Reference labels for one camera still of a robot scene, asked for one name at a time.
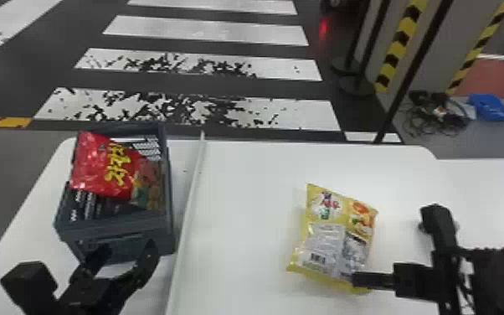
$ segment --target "plastic crate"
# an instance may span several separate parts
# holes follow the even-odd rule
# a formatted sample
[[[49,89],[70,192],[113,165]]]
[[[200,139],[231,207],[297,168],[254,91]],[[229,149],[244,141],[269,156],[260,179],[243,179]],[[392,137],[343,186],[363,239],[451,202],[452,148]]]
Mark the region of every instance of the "plastic crate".
[[[59,209],[54,219],[54,228],[79,261],[95,250],[98,245],[108,244],[113,256],[107,265],[134,261],[149,239],[153,239],[161,256],[174,253],[176,240],[172,217],[172,175],[167,138],[164,125],[159,123],[121,123],[105,128],[89,130],[112,138],[126,147],[135,148],[150,160],[164,161],[164,204],[161,212],[146,211],[125,201],[97,197],[98,203],[114,205],[122,215],[101,218],[72,220],[77,191],[64,183]]]

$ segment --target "wall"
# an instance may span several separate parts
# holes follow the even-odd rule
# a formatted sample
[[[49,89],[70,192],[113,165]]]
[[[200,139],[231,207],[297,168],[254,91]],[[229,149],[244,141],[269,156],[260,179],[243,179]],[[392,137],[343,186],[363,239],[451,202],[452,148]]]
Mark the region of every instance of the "wall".
[[[356,59],[361,60],[363,51],[368,43],[369,33],[381,0],[370,0],[371,6],[362,35],[356,51]],[[397,68],[397,74],[389,86],[388,93],[394,94],[399,90],[403,78],[406,76],[422,39],[434,18],[442,0],[429,0],[422,17],[420,17],[416,33],[414,34],[404,59]],[[443,22],[436,40],[430,47],[424,62],[420,66],[411,89],[445,91],[451,79],[463,65],[469,51],[476,45],[484,27],[491,21],[494,12],[504,0],[455,0],[448,16]],[[387,17],[383,23],[378,42],[373,51],[371,61],[366,72],[367,78],[374,82],[383,65],[388,47],[397,30],[404,10],[409,0],[392,0]]]

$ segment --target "white table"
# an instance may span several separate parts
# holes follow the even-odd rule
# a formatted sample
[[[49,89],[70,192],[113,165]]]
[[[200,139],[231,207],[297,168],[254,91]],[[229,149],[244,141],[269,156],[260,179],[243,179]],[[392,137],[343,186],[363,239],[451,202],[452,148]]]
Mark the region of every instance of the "white table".
[[[169,146],[174,205],[180,210],[197,143]],[[0,277],[20,261],[41,260],[62,292],[77,263],[51,223],[71,151],[72,142],[57,150],[0,241]],[[433,202],[453,210],[462,245],[504,245],[504,190],[494,194],[504,188],[504,162],[439,162],[419,147],[208,142],[184,223],[168,314],[435,314],[433,304],[397,299],[391,292],[349,297],[285,272],[300,234],[307,182],[380,211],[368,270],[391,271],[395,261],[429,263],[431,242],[415,226],[419,207]],[[174,260],[162,259],[124,314],[164,313]],[[19,313],[0,287],[0,314]]]

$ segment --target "blue object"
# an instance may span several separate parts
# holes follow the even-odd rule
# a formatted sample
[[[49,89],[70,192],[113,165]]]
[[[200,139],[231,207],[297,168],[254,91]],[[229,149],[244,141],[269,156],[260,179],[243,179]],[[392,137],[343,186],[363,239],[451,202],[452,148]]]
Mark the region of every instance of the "blue object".
[[[492,94],[473,94],[468,103],[476,108],[476,113],[488,121],[504,121],[504,104]]]

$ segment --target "snack bag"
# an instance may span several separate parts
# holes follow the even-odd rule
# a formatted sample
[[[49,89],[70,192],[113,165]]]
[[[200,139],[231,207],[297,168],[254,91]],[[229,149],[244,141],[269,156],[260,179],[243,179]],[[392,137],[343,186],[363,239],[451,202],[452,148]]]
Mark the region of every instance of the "snack bag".
[[[130,200],[144,209],[164,203],[162,161],[151,162],[137,150],[91,132],[78,136],[69,186],[102,197]]]
[[[308,184],[303,238],[287,271],[315,278],[350,293],[351,276],[368,258],[377,210],[355,199]]]

